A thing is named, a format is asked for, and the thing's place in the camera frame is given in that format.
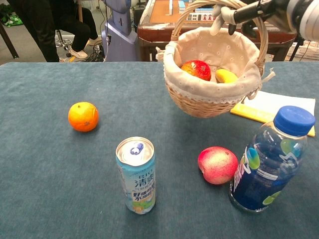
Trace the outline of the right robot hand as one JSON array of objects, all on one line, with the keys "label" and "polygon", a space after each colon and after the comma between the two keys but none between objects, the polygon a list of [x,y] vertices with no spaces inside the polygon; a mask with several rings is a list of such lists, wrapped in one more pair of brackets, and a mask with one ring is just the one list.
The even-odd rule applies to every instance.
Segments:
[{"label": "right robot hand", "polygon": [[228,3],[215,5],[216,18],[210,33],[216,35],[222,25],[244,24],[255,18],[267,21],[286,33],[297,33],[305,40],[319,40],[319,2],[317,0],[245,0],[245,6]]}]

